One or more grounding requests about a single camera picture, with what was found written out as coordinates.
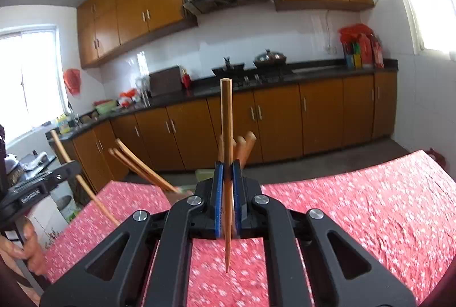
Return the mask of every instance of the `chopstick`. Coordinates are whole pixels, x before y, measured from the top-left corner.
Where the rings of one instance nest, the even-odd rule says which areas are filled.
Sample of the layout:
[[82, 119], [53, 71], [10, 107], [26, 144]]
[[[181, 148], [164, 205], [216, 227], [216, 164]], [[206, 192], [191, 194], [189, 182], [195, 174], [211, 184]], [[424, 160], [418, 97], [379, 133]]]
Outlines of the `chopstick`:
[[[63, 160], [66, 163], [69, 163], [71, 161], [71, 159], [70, 159], [67, 151], [63, 147], [63, 144], [60, 141], [60, 139], [59, 139], [57, 133], [55, 132], [55, 130], [51, 130], [51, 135], [52, 135], [52, 138], [54, 139], [54, 142], [55, 142], [55, 144], [57, 146], [57, 149], [59, 150], [60, 154], [63, 157]], [[96, 204], [96, 206], [100, 209], [100, 211], [106, 217], [108, 217], [116, 226], [119, 226], [120, 222], [118, 222], [118, 220], [115, 219], [115, 217], [110, 213], [110, 211], [108, 211], [108, 209], [106, 209], [106, 207], [100, 202], [100, 200], [97, 198], [97, 196], [93, 193], [93, 191], [90, 188], [90, 186], [85, 182], [84, 178], [81, 175], [76, 175], [76, 179], [79, 182], [79, 184], [83, 187], [83, 189], [85, 190], [87, 195], [90, 197], [90, 199], [92, 199], [93, 202]]]
[[175, 193], [180, 193], [181, 191], [172, 186], [168, 181], [166, 181], [163, 177], [161, 177], [159, 174], [157, 174], [155, 171], [149, 168], [142, 160], [140, 160], [138, 157], [136, 157], [133, 152], [127, 148], [127, 146], [120, 141], [119, 139], [116, 139], [115, 141], [117, 145], [120, 147], [120, 150], [126, 155], [127, 158], [130, 158], [136, 165], [138, 165], [142, 170], [144, 170], [145, 174], [148, 177], [148, 180], [152, 182], [154, 185], [157, 185], [159, 188], [162, 190], [168, 190], [168, 191], [173, 191]]

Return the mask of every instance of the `table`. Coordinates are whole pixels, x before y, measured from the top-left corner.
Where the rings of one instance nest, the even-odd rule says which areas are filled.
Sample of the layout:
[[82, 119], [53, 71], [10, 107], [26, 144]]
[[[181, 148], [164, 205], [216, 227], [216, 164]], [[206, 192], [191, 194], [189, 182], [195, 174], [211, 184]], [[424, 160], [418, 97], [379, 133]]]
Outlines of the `table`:
[[[290, 209], [321, 208], [400, 279], [421, 303], [455, 256], [456, 183], [423, 151], [379, 166], [295, 183], [262, 187]], [[170, 206], [154, 186], [109, 183], [98, 197], [124, 220], [136, 209]], [[114, 226], [91, 202], [46, 253], [55, 282]], [[188, 306], [267, 306], [261, 239], [233, 242], [224, 272], [223, 241], [194, 240]]]

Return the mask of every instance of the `black countertop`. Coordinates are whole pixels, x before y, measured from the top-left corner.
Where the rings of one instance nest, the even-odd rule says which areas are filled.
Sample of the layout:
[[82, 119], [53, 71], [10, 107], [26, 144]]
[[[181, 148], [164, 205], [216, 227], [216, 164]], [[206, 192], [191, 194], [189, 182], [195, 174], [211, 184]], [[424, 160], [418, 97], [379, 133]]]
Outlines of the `black countertop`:
[[[248, 84], [234, 85], [233, 92], [249, 91], [254, 89], [262, 89], [268, 87], [277, 87], [288, 84], [305, 83], [316, 79], [327, 79], [327, 78], [343, 78], [349, 76], [357, 76], [364, 74], [374, 74], [378, 72], [397, 72], [398, 62], [397, 60], [385, 59], [385, 68], [373, 68], [373, 69], [349, 69], [345, 65], [345, 60], [318, 60], [312, 62], [293, 63], [286, 65], [286, 74], [282, 74], [277, 79], [269, 82], [260, 82], [252, 80]], [[256, 74], [258, 70], [251, 69], [245, 71], [247, 75]], [[204, 80], [196, 80], [192, 83], [190, 90], [182, 90], [179, 92], [173, 92], [165, 95], [156, 96], [149, 99], [150, 106], [145, 106], [143, 103], [137, 103], [129, 108], [121, 109], [115, 112], [104, 114], [98, 118], [86, 123], [80, 127], [75, 128], [69, 133], [60, 135], [60, 140], [70, 140], [80, 134], [90, 130], [91, 128], [99, 125], [100, 123], [117, 118], [120, 116], [126, 116], [129, 114], [138, 113], [143, 110], [156, 109], [161, 107], [168, 107], [174, 104], [184, 103], [186, 101], [192, 101], [197, 99], [204, 99], [210, 96], [216, 96], [220, 94], [219, 78], [211, 77]], [[53, 142], [51, 133], [46, 133], [47, 140]]]

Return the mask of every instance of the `white tile wall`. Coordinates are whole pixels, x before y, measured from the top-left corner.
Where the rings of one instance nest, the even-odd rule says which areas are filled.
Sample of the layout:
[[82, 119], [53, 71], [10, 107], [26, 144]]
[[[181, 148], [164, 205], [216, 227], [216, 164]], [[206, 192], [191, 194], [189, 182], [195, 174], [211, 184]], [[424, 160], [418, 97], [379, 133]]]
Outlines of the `white tile wall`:
[[[112, 60], [101, 67], [107, 97], [135, 85], [139, 76], [137, 54], [144, 51], [149, 72], [180, 65], [192, 79], [210, 77], [211, 69], [232, 63], [255, 67], [253, 60], [266, 48], [281, 51], [289, 62], [340, 58], [342, 47], [337, 30], [360, 22], [359, 13], [330, 11], [329, 35], [326, 10], [301, 10], [278, 13], [272, 3], [237, 7], [198, 18], [197, 28], [175, 33]], [[337, 48], [329, 54], [325, 48]]]

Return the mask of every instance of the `wooden chopstick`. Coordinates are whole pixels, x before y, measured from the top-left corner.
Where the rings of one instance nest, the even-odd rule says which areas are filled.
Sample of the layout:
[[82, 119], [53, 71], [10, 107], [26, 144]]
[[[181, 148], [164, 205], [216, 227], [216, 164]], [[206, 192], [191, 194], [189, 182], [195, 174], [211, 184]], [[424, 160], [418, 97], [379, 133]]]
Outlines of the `wooden chopstick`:
[[[54, 142], [55, 142], [55, 144], [57, 146], [57, 149], [59, 150], [60, 154], [63, 157], [63, 160], [66, 163], [69, 163], [71, 161], [71, 159], [70, 159], [67, 151], [63, 147], [62, 142], [58, 138], [58, 135], [55, 132], [55, 130], [51, 130], [51, 135], [52, 135], [52, 138], [54, 139]], [[93, 193], [92, 189], [85, 182], [84, 178], [81, 175], [76, 175], [76, 179], [79, 182], [79, 184], [83, 187], [83, 189], [85, 190], [87, 195], [90, 197], [90, 199], [92, 199], [93, 202], [97, 205], [97, 207], [100, 209], [100, 211], [106, 217], [108, 217], [116, 226], [119, 226], [120, 222], [118, 222], [118, 220], [115, 219], [115, 217], [110, 213], [110, 211], [108, 211], [108, 209], [106, 209], [106, 207], [100, 202], [100, 200], [97, 198], [97, 196]]]
[[149, 168], [142, 160], [140, 160], [138, 157], [136, 157], [133, 152], [127, 148], [127, 146], [120, 141], [119, 139], [116, 139], [115, 141], [117, 145], [120, 147], [120, 150], [123, 151], [123, 153], [127, 156], [127, 158], [130, 158], [135, 164], [137, 164], [144, 172], [147, 174], [149, 177], [149, 180], [157, 185], [159, 188], [162, 190], [168, 190], [168, 191], [173, 191], [175, 193], [180, 193], [180, 190], [172, 186], [168, 181], [166, 181], [163, 177], [161, 177], [159, 174], [157, 174], [155, 171]]
[[222, 103], [222, 136], [223, 136], [223, 230], [225, 233], [225, 272], [229, 271], [231, 256], [231, 231], [233, 221], [233, 183], [231, 163], [233, 162], [233, 85], [231, 79], [220, 80]]

